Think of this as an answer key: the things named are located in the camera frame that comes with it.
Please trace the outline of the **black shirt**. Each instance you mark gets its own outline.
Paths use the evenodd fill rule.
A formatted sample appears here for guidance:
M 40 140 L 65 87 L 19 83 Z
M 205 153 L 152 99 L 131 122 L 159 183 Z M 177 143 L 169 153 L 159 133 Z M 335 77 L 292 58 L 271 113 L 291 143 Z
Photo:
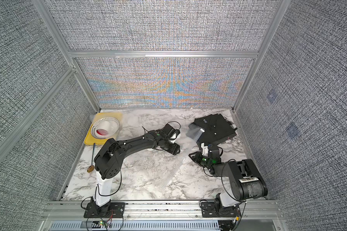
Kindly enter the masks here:
M 237 128 L 233 128 L 233 125 L 233 122 L 227 120 L 222 114 L 211 114 L 194 119 L 194 122 L 189 124 L 189 130 L 204 130 L 197 140 L 199 146 L 202 143 L 218 145 L 231 140 L 237 135 Z

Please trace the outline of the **clear plastic vacuum bag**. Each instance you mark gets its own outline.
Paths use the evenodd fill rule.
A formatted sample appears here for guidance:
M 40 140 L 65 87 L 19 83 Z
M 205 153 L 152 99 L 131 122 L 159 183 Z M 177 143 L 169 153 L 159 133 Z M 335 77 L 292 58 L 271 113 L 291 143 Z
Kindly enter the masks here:
M 189 129 L 186 133 L 183 144 L 180 145 L 180 154 L 176 155 L 176 160 L 173 161 L 172 167 L 169 169 L 168 173 L 164 175 L 162 182 L 158 185 L 159 190 L 163 190 L 168 186 L 180 167 L 184 164 L 189 154 L 199 150 L 197 141 L 203 133 L 204 129 L 197 126 Z

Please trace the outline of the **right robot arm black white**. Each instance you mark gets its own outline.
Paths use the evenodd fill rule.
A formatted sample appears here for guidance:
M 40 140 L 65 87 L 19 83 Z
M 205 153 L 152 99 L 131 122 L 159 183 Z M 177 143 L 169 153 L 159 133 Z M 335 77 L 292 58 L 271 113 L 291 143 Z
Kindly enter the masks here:
M 230 189 L 216 195 L 214 202 L 200 202 L 203 216 L 231 217 L 239 213 L 239 205 L 249 199 L 258 199 L 268 195 L 268 187 L 258 168 L 251 159 L 241 161 L 221 160 L 223 150 L 202 148 L 201 152 L 189 154 L 190 159 L 204 170 L 209 171 L 210 177 L 229 180 Z

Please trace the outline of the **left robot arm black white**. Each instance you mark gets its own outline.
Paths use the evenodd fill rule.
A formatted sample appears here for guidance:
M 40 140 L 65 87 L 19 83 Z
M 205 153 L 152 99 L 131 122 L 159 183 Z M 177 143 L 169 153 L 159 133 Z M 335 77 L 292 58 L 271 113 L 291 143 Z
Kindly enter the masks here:
M 180 145 L 175 140 L 180 136 L 178 129 L 160 129 L 148 131 L 145 134 L 128 140 L 107 140 L 94 158 L 97 183 L 93 201 L 98 207 L 109 203 L 112 179 L 122 174 L 122 164 L 125 158 L 146 149 L 166 151 L 172 155 L 180 153 Z

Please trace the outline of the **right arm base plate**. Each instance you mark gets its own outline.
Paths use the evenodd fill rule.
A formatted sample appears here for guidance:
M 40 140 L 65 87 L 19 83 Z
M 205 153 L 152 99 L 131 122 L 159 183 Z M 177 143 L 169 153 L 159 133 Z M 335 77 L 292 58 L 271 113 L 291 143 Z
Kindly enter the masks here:
M 235 218 L 241 216 L 239 206 L 223 207 L 215 202 L 201 201 L 200 208 L 204 218 Z

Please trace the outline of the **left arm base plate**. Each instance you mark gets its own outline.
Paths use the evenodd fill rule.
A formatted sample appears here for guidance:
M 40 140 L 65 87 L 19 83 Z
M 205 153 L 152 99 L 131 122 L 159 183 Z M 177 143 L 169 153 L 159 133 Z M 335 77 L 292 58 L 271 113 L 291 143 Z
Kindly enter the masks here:
M 84 218 L 122 218 L 125 211 L 125 203 L 108 202 L 103 206 L 98 206 L 95 202 L 87 204 Z

